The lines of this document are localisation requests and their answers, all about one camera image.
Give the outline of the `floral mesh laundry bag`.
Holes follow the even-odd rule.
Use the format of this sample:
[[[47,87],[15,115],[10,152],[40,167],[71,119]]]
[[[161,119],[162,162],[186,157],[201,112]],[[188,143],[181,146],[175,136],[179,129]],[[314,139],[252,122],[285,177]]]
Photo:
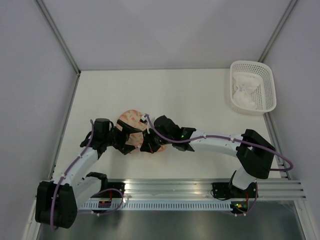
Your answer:
[[[118,120],[122,120],[123,122],[127,123],[128,125],[140,129],[141,132],[133,133],[133,134],[126,134],[124,132],[121,132],[118,129],[118,125],[116,124],[114,129],[112,130],[114,134],[114,144],[113,147],[120,151],[120,144],[125,142],[127,144],[135,145],[137,146],[137,149],[135,149],[132,152],[140,151],[140,147],[144,140],[143,133],[146,131],[147,126],[140,122],[140,118],[142,117],[142,113],[135,110],[127,110],[124,113],[120,115]]]

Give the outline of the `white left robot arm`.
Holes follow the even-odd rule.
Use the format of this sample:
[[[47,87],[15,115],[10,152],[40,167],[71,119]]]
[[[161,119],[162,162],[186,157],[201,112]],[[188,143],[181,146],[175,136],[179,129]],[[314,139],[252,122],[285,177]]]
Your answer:
[[[122,190],[109,188],[106,174],[88,172],[108,147],[123,154],[135,149],[126,142],[131,134],[140,133],[140,129],[121,120],[116,123],[120,128],[107,118],[92,120],[91,130],[80,144],[77,157],[58,177],[39,183],[34,215],[37,223],[49,225],[53,231],[68,229],[76,220],[79,208],[90,198],[104,198],[109,192],[117,192],[124,198]]]

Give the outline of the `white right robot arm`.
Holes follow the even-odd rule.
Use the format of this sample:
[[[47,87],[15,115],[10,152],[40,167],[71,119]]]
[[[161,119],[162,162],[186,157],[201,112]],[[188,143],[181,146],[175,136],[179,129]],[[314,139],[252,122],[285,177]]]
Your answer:
[[[153,154],[162,146],[172,145],[181,152],[209,151],[237,158],[241,166],[228,183],[228,192],[235,198],[241,197],[256,180],[269,177],[275,148],[255,130],[217,135],[196,128],[179,127],[165,115],[151,120],[144,114],[140,122],[147,125],[142,133],[142,152]]]

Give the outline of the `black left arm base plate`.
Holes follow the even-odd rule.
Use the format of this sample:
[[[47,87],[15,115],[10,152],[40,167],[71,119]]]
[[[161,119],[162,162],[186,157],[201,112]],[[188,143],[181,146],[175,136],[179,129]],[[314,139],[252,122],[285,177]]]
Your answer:
[[[108,182],[105,186],[102,187],[102,190],[106,190],[99,194],[100,198],[122,198],[122,195],[125,193],[125,183],[123,182]]]

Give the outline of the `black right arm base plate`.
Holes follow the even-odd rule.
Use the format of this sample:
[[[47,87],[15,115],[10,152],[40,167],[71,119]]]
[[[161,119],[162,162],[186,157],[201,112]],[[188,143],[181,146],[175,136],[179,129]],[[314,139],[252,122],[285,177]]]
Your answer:
[[[239,189],[228,182],[213,182],[210,191],[213,198],[226,201],[230,199],[250,199],[256,197],[257,187],[252,182],[245,190]]]

